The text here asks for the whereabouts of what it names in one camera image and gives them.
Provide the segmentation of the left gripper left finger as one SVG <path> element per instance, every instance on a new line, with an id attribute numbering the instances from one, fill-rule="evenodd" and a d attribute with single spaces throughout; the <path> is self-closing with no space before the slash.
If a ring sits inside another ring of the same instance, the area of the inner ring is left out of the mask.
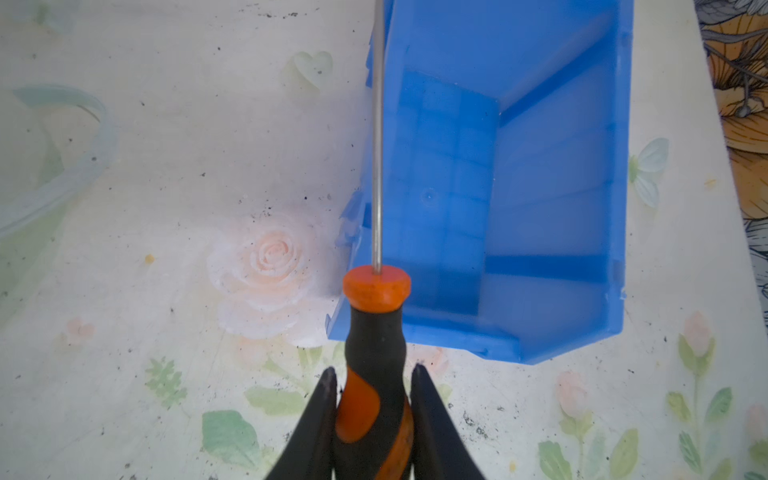
<path id="1" fill-rule="evenodd" d="M 331 480 L 336 418 L 337 376 L 321 374 L 285 449 L 266 480 Z"/>

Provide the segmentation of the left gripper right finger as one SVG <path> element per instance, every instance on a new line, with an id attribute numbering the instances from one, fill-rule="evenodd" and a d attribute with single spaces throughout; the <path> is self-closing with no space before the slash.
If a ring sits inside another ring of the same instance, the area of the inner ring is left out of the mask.
<path id="1" fill-rule="evenodd" d="M 413 468 L 416 479 L 482 480 L 424 365 L 411 375 L 410 391 L 415 433 Z"/>

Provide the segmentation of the orange black handled screwdriver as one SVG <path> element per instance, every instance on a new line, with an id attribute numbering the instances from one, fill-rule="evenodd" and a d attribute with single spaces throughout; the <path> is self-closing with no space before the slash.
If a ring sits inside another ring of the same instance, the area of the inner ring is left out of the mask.
<path id="1" fill-rule="evenodd" d="M 403 479 L 409 474 L 414 423 L 403 383 L 402 306 L 408 275 L 383 264 L 382 207 L 386 9 L 375 4 L 372 61 L 371 262 L 349 270 L 346 383 L 337 409 L 333 459 L 339 479 Z"/>

